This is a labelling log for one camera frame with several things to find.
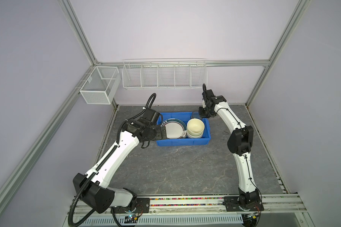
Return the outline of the green rimmed white plate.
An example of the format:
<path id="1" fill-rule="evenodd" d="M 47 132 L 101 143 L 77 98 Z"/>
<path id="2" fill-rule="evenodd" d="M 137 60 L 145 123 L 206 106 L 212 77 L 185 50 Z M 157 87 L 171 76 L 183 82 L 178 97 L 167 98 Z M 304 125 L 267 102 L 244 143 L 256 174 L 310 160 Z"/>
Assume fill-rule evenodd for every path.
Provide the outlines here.
<path id="1" fill-rule="evenodd" d="M 167 139 L 186 138 L 187 127 L 186 124 L 180 119 L 166 119 L 161 123 L 161 127 L 165 127 Z"/>

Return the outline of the amber glass cup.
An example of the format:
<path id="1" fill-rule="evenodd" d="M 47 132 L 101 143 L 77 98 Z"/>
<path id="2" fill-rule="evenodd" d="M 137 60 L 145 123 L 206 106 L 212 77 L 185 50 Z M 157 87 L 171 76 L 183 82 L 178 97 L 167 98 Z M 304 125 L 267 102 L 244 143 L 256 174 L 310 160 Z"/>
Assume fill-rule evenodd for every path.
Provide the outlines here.
<path id="1" fill-rule="evenodd" d="M 191 119 L 199 119 L 199 120 L 202 120 L 203 118 L 199 115 L 199 112 L 198 111 L 193 111 L 191 113 Z"/>

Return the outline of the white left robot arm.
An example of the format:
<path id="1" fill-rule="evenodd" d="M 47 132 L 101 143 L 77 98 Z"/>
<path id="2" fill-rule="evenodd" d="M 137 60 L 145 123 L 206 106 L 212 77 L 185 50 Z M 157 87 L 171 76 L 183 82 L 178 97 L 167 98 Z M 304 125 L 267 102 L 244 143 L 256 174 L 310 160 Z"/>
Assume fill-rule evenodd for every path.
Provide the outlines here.
<path id="1" fill-rule="evenodd" d="M 97 213 L 103 213 L 110 207 L 134 210 L 137 195 L 125 188 L 111 188 L 110 182 L 122 162 L 138 144 L 165 139 L 167 133 L 164 126 L 124 121 L 117 132 L 116 141 L 105 155 L 86 174 L 78 173 L 74 177 L 78 198 Z"/>

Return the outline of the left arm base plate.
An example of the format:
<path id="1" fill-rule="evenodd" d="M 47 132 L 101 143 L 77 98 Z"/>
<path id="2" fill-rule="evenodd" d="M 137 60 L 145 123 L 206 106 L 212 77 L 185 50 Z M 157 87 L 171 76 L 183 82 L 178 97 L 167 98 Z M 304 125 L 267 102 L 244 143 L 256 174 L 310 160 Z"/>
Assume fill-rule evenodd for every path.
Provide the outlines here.
<path id="1" fill-rule="evenodd" d="M 150 198 L 141 197 L 137 198 L 130 207 L 115 207 L 115 214 L 131 214 L 131 213 L 149 213 L 150 210 Z"/>

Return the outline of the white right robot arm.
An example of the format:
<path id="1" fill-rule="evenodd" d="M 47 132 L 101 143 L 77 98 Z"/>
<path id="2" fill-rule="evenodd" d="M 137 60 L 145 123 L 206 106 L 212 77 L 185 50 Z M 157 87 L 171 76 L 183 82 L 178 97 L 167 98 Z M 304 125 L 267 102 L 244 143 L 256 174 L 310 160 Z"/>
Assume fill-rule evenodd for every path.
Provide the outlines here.
<path id="1" fill-rule="evenodd" d="M 230 131 L 227 147 L 233 154 L 239 179 L 238 206 L 243 211 L 256 208 L 264 210 L 259 188 L 256 186 L 251 167 L 251 150 L 253 146 L 254 129 L 243 123 L 231 110 L 221 96 L 204 98 L 199 115 L 203 118 L 220 116 Z"/>

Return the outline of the cream white bowl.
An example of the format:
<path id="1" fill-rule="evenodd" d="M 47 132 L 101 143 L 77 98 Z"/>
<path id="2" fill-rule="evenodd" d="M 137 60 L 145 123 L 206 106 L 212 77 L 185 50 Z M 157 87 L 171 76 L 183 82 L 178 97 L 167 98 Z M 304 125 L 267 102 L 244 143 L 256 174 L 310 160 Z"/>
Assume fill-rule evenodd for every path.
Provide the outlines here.
<path id="1" fill-rule="evenodd" d="M 200 138 L 202 138 L 202 135 L 199 135 L 199 136 L 187 135 L 187 137 L 190 139 L 200 139 Z"/>

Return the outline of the light green bowl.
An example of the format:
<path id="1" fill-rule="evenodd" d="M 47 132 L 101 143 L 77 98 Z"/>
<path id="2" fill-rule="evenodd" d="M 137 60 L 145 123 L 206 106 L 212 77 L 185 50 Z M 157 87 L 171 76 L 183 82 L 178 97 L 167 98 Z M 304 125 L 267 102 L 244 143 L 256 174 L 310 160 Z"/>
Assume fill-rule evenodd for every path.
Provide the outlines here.
<path id="1" fill-rule="evenodd" d="M 192 132 L 192 131 L 187 131 L 187 135 L 192 135 L 192 136 L 199 136 L 199 135 L 203 135 L 203 131 L 201 132 Z"/>

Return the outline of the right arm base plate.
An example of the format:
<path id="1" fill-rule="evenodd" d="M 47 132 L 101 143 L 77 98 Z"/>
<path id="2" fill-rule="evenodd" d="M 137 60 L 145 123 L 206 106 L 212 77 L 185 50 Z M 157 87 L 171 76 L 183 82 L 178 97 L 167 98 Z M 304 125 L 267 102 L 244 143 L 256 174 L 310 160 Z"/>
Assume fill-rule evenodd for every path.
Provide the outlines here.
<path id="1" fill-rule="evenodd" d="M 247 199 L 243 196 L 225 196 L 222 204 L 227 212 L 232 211 L 264 211 L 260 200 Z"/>

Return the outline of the bowls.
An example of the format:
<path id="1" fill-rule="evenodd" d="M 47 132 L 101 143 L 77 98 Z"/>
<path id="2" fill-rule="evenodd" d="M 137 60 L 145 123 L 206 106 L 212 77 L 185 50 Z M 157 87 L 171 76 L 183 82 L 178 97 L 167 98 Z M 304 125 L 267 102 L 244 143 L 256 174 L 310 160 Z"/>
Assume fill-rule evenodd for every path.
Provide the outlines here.
<path id="1" fill-rule="evenodd" d="M 205 129 L 205 124 L 202 120 L 193 118 L 190 119 L 187 123 L 187 131 L 190 131 L 192 133 L 201 133 Z"/>

